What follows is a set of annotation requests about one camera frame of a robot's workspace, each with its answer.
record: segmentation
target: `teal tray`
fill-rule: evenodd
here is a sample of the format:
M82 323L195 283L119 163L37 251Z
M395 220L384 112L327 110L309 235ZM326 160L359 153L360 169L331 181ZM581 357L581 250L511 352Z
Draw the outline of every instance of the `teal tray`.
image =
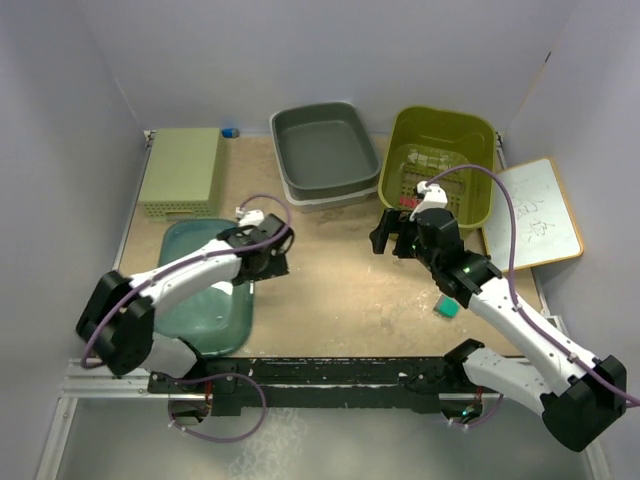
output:
M187 220L167 230L162 240L159 266L197 250L222 230L229 220ZM181 337L205 356L227 355L249 337L253 323L253 283L234 287L220 282L188 298L155 320L156 332Z

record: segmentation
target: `green crate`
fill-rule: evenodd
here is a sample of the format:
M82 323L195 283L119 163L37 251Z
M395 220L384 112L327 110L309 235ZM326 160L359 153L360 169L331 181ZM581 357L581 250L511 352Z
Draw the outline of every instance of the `green crate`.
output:
M414 106L396 117L382 166L378 195L383 208L411 210L414 187L421 180L456 165L474 163L494 170L496 134L480 117ZM493 181L477 170L461 170L438 182L447 192L449 209L466 238L491 213Z

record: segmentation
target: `whiteboard writing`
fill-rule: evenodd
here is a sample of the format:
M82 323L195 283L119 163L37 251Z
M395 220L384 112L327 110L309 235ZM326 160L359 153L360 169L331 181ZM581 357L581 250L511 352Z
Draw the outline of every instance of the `whiteboard writing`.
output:
M509 191L516 216L516 268L549 263L582 253L582 245L549 159L498 174ZM484 225L493 263L506 270L511 239L510 219L502 190L493 191L493 208Z

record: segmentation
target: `white wall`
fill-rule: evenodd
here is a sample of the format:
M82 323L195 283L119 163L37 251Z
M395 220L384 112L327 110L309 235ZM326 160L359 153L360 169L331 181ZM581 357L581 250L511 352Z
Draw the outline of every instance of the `white wall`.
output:
M80 0L144 127L267 131L346 99L373 131L403 107L503 129L577 0Z
M72 0L0 2L2 478L33 478L143 136Z
M539 269L554 312L597 355L614 354L640 395L640 2L582 0L509 125L510 163L553 156L585 242ZM617 479L638 478L640 411L603 435Z

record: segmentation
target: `light green plastic crate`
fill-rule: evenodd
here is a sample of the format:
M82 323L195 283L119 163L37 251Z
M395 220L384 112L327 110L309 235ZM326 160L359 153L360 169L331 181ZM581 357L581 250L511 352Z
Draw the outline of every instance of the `light green plastic crate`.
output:
M378 195L383 208L411 210L414 187L451 167L475 163L494 170L496 134L480 117L414 106L396 117L382 166ZM466 238L491 213L493 181L477 170L461 170L438 182Z
M155 134L138 204L152 220L218 216L226 167L219 128L165 128Z

